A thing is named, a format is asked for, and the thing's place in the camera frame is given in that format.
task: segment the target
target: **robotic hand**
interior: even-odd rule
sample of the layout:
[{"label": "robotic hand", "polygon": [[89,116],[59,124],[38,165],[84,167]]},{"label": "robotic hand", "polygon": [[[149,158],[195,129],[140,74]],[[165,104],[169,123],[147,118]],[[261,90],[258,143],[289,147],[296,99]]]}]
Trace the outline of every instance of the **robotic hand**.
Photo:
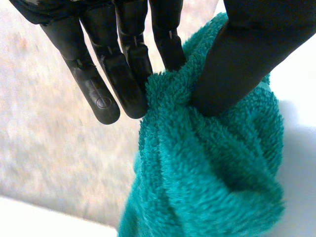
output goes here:
[{"label": "robotic hand", "polygon": [[[125,112],[135,119],[146,113],[145,83],[152,73],[143,37],[147,0],[10,1],[29,21],[41,24],[100,122],[113,123],[120,112],[93,65],[79,21]],[[186,63],[177,35],[183,0],[149,3],[164,65],[167,70],[178,70]],[[236,104],[316,33],[315,0],[224,3],[228,21],[208,52],[191,101],[205,116],[219,115]]]},{"label": "robotic hand", "polygon": [[[145,115],[145,83],[153,73],[143,36],[148,0],[10,1],[26,19],[40,24],[101,123],[116,122],[120,110],[92,62],[80,22],[126,114],[133,119]],[[149,3],[155,42],[163,63],[167,70],[178,70],[186,62],[177,35],[183,0]]]}]

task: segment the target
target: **teal towel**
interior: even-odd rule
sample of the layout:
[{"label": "teal towel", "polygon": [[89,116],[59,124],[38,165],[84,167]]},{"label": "teal towel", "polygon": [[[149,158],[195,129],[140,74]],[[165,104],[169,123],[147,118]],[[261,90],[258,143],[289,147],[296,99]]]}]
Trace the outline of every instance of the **teal towel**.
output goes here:
[{"label": "teal towel", "polygon": [[178,72],[149,78],[136,179],[120,237],[256,237],[283,213],[275,180],[283,120],[269,76],[218,117],[189,106],[208,49],[227,16],[217,15],[186,41]]}]

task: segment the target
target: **fluffy fabric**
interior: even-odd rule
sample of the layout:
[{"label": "fluffy fabric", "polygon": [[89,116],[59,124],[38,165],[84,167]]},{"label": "fluffy fabric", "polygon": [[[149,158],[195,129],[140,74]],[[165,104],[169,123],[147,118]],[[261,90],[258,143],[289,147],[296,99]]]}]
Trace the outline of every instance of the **fluffy fabric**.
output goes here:
[{"label": "fluffy fabric", "polygon": [[178,72],[149,78],[136,179],[120,237],[256,237],[283,213],[275,180],[283,120],[269,76],[218,117],[189,106],[206,54],[227,20],[219,14],[184,43]]}]

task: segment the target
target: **white surface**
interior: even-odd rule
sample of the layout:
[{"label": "white surface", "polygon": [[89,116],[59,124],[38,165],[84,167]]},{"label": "white surface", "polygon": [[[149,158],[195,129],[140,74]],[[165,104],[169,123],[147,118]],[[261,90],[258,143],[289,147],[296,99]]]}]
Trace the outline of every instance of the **white surface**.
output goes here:
[{"label": "white surface", "polygon": [[[222,0],[215,14],[225,12]],[[271,89],[285,119],[283,164],[278,180],[286,211],[266,237],[316,237],[316,36],[271,73]]]},{"label": "white surface", "polygon": [[2,237],[115,237],[115,229],[0,197]]}]

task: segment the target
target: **speckled floor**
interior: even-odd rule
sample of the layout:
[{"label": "speckled floor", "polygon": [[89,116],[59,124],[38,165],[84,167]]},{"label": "speckled floor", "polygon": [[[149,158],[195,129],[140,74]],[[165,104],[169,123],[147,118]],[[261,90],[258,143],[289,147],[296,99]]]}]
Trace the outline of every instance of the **speckled floor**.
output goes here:
[{"label": "speckled floor", "polygon": [[[216,3],[185,1],[182,40],[211,19]],[[150,18],[145,42],[158,72]],[[134,178],[139,121],[122,113],[114,125],[100,124],[41,28],[8,0],[0,1],[0,21],[0,195],[116,227]]]}]

